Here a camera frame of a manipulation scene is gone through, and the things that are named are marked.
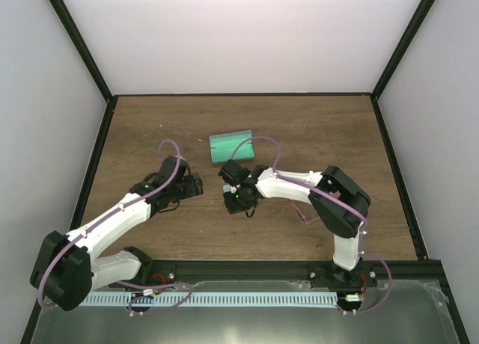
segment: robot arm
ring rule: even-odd
[[[55,256],[71,241],[82,238],[71,247],[46,279],[43,293],[64,310],[77,307],[92,290],[119,280],[138,278],[142,283],[150,276],[151,258],[134,247],[109,256],[100,254],[134,226],[156,213],[175,210],[180,201],[203,194],[203,183],[197,173],[191,174],[188,164],[180,160],[173,180],[163,190],[144,197],[164,184],[172,175],[177,159],[170,156],[160,170],[135,184],[120,202],[90,223],[66,235],[50,233],[42,243],[30,283],[38,288],[46,269]],[[170,203],[174,209],[166,209]],[[98,228],[90,231],[98,221]]]
[[[251,216],[249,211],[254,211],[259,200],[264,198],[280,197],[311,204],[334,235],[333,263],[344,271],[353,271],[358,265],[361,220],[309,188],[280,178],[296,179],[331,195],[338,193],[340,201],[366,216],[369,196],[339,168],[328,167],[324,172],[274,173],[272,168],[257,166],[250,172],[230,160],[222,167],[219,176],[227,183],[223,187],[223,198],[231,214],[246,212]]]

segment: white wall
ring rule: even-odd
[[[43,237],[69,227],[105,103],[47,0],[0,0],[0,342],[19,343]]]
[[[420,0],[65,0],[113,93],[372,91]]]
[[[479,8],[437,0],[380,99],[418,223],[479,343]]]

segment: black metal frame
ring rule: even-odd
[[[394,279],[408,280],[438,280],[444,294],[449,299],[448,310],[454,321],[454,327],[460,342],[469,343],[466,330],[457,310],[454,297],[448,285],[442,264],[438,260],[428,259],[427,249],[418,227],[418,222],[412,209],[411,201],[404,185],[403,177],[397,163],[394,150],[388,136],[384,120],[378,104],[378,99],[384,91],[386,85],[394,74],[398,64],[412,42],[415,34],[424,21],[429,9],[433,6],[435,0],[421,0],[414,15],[411,18],[403,36],[400,38],[394,53],[391,56],[386,68],[384,69],[376,87],[372,93],[210,93],[210,94],[182,94],[182,95],[123,95],[123,96],[369,96],[373,106],[374,113],[378,122],[379,130],[388,154],[391,170],[396,182],[400,200],[403,205],[403,211],[406,216],[409,231],[411,233],[412,242],[418,261],[388,261],[388,266]],[[69,34],[73,45],[76,47],[85,66],[88,68],[93,80],[96,82],[100,92],[102,93],[107,106],[101,123],[101,127],[97,136],[97,141],[88,164],[85,180],[79,195],[79,200],[75,208],[70,229],[80,226],[85,211],[91,186],[94,181],[95,173],[100,162],[101,153],[105,144],[106,136],[109,131],[110,123],[115,112],[115,107],[119,96],[113,96],[110,92],[100,70],[98,69],[88,47],[86,46],[78,28],[70,15],[67,6],[63,0],[50,0],[58,18],[61,20],[67,33]],[[309,274],[312,268],[324,267],[326,262],[249,262],[249,261],[154,261],[154,266],[159,271],[168,271],[175,273],[177,280],[187,282],[198,282],[202,280],[310,280]],[[372,265],[376,272],[377,279],[386,279],[384,267],[380,262],[367,262]],[[38,316],[40,315],[40,306],[35,303],[34,309],[28,320],[25,333],[22,338],[22,344],[29,344],[33,338],[34,330],[37,325]]]

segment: white vent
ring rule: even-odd
[[[186,297],[185,292],[163,292],[155,298],[142,298],[133,307],[169,307]],[[81,303],[84,307],[123,307],[132,299],[129,292],[92,292]],[[336,308],[336,293],[193,293],[182,307],[313,307]]]

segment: wood grain surface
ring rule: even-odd
[[[138,96],[121,97],[106,139],[83,223],[117,203],[160,167],[157,147],[172,138],[204,194],[175,212],[155,215],[119,238],[104,255],[136,246],[156,259],[332,258],[332,234],[320,220],[303,224],[287,200],[261,201],[253,218],[229,215],[220,166],[211,162],[210,135],[250,129],[281,144],[278,169],[322,171],[335,165],[371,197],[367,252],[385,259],[416,259],[391,168],[367,96]],[[254,143],[255,159],[271,165],[276,148]],[[163,155],[173,155],[165,148]],[[301,206],[309,218],[311,206]]]

